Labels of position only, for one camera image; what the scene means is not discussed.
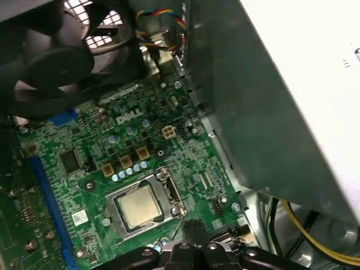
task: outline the cooling fan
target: cooling fan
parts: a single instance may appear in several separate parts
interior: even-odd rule
[[[5,110],[43,119],[145,74],[126,0],[84,6],[88,25],[65,9],[63,1],[47,2],[12,18],[0,17],[6,40],[0,43],[0,106]],[[100,25],[110,11],[120,14],[123,23]],[[104,35],[113,42],[88,47],[86,37]]]

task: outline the wire bundle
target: wire bundle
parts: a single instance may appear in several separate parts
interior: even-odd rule
[[[183,19],[180,16],[178,16],[173,10],[170,10],[170,9],[167,9],[167,8],[162,8],[162,9],[159,9],[159,10],[140,10],[140,11],[138,11],[136,13],[136,22],[138,22],[139,19],[141,17],[143,17],[143,16],[155,17],[155,16],[159,16],[159,15],[164,15],[164,14],[173,17],[175,19],[176,23],[183,30],[183,32],[184,32],[183,44],[184,44],[186,42],[186,39],[187,39],[186,25],[185,25],[185,22],[183,21]],[[179,47],[179,45],[174,45],[174,46],[171,46],[170,48],[162,47],[162,46],[159,46],[159,45],[155,44],[150,39],[150,35],[147,34],[146,32],[137,29],[136,33],[140,36],[140,39],[139,39],[140,42],[145,46],[154,47],[154,48],[157,48],[159,50],[165,50],[165,51],[174,51]]]
[[[360,266],[360,258],[354,256],[348,256],[342,253],[335,252],[327,247],[321,245],[318,241],[316,241],[300,224],[298,219],[296,218],[293,210],[291,209],[290,203],[287,201],[282,201],[283,207],[285,208],[289,218],[295,224],[295,226],[299,229],[299,231],[305,236],[307,241],[317,248],[320,252],[324,253],[328,257],[332,259],[333,262],[337,262],[339,264],[347,264],[351,266]]]

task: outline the yellow wire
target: yellow wire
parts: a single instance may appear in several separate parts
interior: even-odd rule
[[[299,229],[300,232],[318,249],[320,249],[322,252],[324,252],[329,257],[334,258],[335,260],[338,260],[340,262],[351,264],[353,266],[360,266],[360,258],[353,257],[353,256],[347,256],[341,253],[337,253],[331,249],[328,249],[327,247],[321,245],[318,241],[316,241],[310,234],[306,232],[306,230],[303,228],[303,226],[300,224],[296,216],[291,211],[290,207],[287,204],[287,201],[282,201],[283,207],[285,208],[289,218],[291,221],[295,224],[295,226]]]

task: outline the black chip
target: black chip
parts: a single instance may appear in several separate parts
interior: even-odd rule
[[[91,254],[91,255],[88,257],[88,261],[89,261],[89,263],[95,263],[95,262],[97,262],[96,255],[95,255],[95,254]]]
[[[149,136],[149,134],[147,134],[146,131],[143,131],[143,132],[141,132],[141,136],[142,136],[143,138],[146,138],[146,137]]]
[[[79,134],[80,132],[81,132],[81,130],[78,127],[71,129],[71,133],[73,135]]]
[[[115,150],[111,147],[111,148],[108,148],[107,149],[107,152],[109,153],[109,155],[111,156],[111,155],[113,155],[113,154],[115,154]]]
[[[74,150],[70,150],[61,154],[60,159],[62,161],[62,164],[64,165],[65,172],[67,174],[73,173],[80,169],[80,164]]]
[[[145,138],[145,144],[150,151],[154,148],[150,137]]]
[[[180,104],[181,104],[181,106],[186,106],[187,105],[187,100],[186,100],[186,98],[184,98],[184,97],[182,97],[182,98],[180,98]]]
[[[130,146],[132,146],[133,144],[131,143],[131,141],[125,141],[125,145],[126,145],[126,147],[130,147]]]
[[[86,236],[85,238],[84,238],[84,242],[85,243],[89,243],[91,241],[91,237],[90,236]]]
[[[35,152],[35,151],[36,151],[36,145],[31,145],[31,146],[29,146],[29,147],[28,147],[28,151],[29,151],[30,154],[32,154],[33,152]]]

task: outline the expansion slot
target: expansion slot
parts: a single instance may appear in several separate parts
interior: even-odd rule
[[[57,234],[62,243],[62,254],[64,256],[65,262],[70,270],[78,270],[79,268],[76,266],[73,257],[73,244],[71,242],[68,231],[66,230],[64,220],[62,219],[59,207],[57,206],[41,159],[39,157],[31,157],[30,162],[34,169],[35,176],[39,181],[40,188],[44,194],[44,198],[49,208],[50,215],[54,221]]]

